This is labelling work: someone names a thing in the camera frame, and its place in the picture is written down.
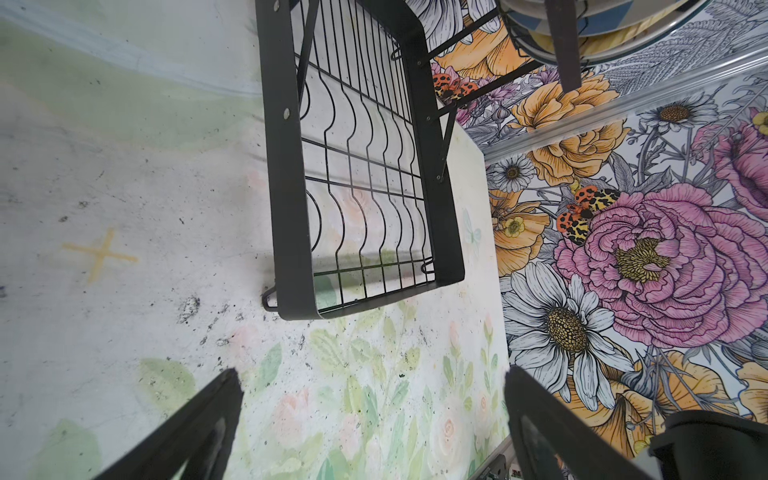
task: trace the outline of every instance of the painted pink rose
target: painted pink rose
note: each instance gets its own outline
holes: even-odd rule
[[[715,176],[728,180],[738,202],[752,215],[768,221],[768,139],[748,122],[728,130],[718,136],[711,153]],[[704,152],[702,161],[708,162],[709,155]]]
[[[296,395],[285,395],[272,413],[272,433],[284,447],[294,449],[306,438],[310,425],[310,391],[303,389]]]
[[[763,325],[768,239],[746,214],[690,184],[621,194],[583,246],[562,240],[557,268],[614,311],[614,328],[660,347],[733,342]]]

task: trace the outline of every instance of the stacked plates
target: stacked plates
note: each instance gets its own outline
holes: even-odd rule
[[[583,64],[635,53],[678,29],[710,0],[575,0]],[[556,65],[544,0],[500,0],[509,34],[542,63]]]

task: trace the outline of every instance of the dish rack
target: dish rack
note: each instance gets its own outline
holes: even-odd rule
[[[345,316],[464,279],[424,31],[402,0],[257,0],[284,319]],[[270,303],[276,294],[276,306]]]

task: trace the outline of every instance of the floral mural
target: floral mural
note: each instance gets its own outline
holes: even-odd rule
[[[427,47],[430,50],[495,7],[495,0],[406,0],[406,3],[424,25]],[[542,86],[558,80],[557,68],[546,66],[459,109],[456,120],[480,146],[517,137],[559,118],[603,104],[676,74],[708,65],[760,43],[766,33],[766,12],[766,0],[712,0],[703,12],[695,15],[666,38],[625,58],[590,67],[589,72],[594,75],[593,79],[588,81],[591,85],[579,89],[580,94],[576,98],[571,98],[569,94],[564,96],[562,91],[556,91],[552,85],[550,88],[541,89]],[[515,70],[528,59],[523,51],[515,48],[504,25],[495,19],[434,58],[432,73],[445,72],[455,84],[471,84],[479,88]],[[526,102],[526,99],[533,97],[536,97],[535,101]],[[701,99],[691,98],[689,101],[695,104]],[[534,105],[534,110],[541,110],[543,114],[538,118],[531,109]],[[706,116],[706,105],[698,107],[700,115]],[[673,111],[668,111],[668,114],[674,118]],[[661,124],[669,123],[663,118],[658,118],[657,121]],[[758,121],[762,122],[761,125],[766,125],[768,117],[761,117]],[[621,129],[613,127],[604,132],[607,138],[590,136],[589,140],[613,140],[611,147],[598,148],[607,152],[621,143],[620,131]],[[587,154],[586,150],[581,147],[570,153]],[[536,158],[536,162],[539,162],[537,168],[549,164],[542,162],[541,156],[549,160],[552,156],[557,157],[573,167],[573,158],[559,154],[559,151],[552,151],[539,153]],[[567,176],[568,167],[563,167],[564,176]]]
[[[768,423],[766,86],[741,75],[486,171],[510,363],[628,458],[680,410]],[[516,124],[571,93],[542,85]]]

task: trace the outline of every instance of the flower center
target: flower center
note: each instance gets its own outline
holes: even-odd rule
[[[671,121],[676,124],[685,120],[690,116],[690,110],[683,105],[668,105],[661,109],[659,112],[659,118],[664,121]]]
[[[579,353],[587,348],[587,331],[575,313],[559,306],[547,315],[547,319],[549,336],[563,350]]]
[[[517,238],[525,232],[525,222],[521,217],[510,218],[502,223],[504,235],[509,238]]]
[[[508,180],[514,180],[519,176],[520,176],[520,168],[516,167],[515,165],[511,165],[510,168],[507,169]]]
[[[670,258],[656,253],[658,244],[659,240],[655,238],[641,238],[629,250],[616,249],[614,255],[619,264],[619,274],[641,283],[659,280],[661,269],[670,264]]]
[[[454,427],[453,422],[451,420],[448,420],[445,422],[445,428],[443,429],[443,434],[447,439],[450,439],[453,436]]]

